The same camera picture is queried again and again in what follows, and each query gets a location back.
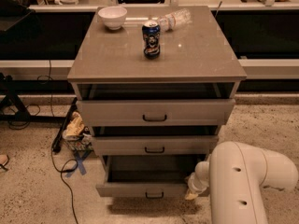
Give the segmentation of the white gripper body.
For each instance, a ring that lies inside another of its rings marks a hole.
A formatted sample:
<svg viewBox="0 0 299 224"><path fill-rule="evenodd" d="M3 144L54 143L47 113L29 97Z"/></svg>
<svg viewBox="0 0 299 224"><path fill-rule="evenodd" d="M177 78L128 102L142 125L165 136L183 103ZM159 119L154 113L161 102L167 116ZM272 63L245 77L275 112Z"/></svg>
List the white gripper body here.
<svg viewBox="0 0 299 224"><path fill-rule="evenodd" d="M187 185L192 194L202 194L208 188L208 179L196 173L191 173L187 177Z"/></svg>

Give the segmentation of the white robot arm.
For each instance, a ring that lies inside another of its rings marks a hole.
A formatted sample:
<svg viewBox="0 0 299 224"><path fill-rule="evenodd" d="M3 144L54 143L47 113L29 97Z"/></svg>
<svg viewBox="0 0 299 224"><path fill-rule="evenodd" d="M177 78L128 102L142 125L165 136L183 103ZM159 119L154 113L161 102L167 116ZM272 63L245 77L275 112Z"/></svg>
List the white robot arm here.
<svg viewBox="0 0 299 224"><path fill-rule="evenodd" d="M223 142L186 178L187 200L210 192L212 224L268 224L260 188L292 190L295 164L275 151Z"/></svg>

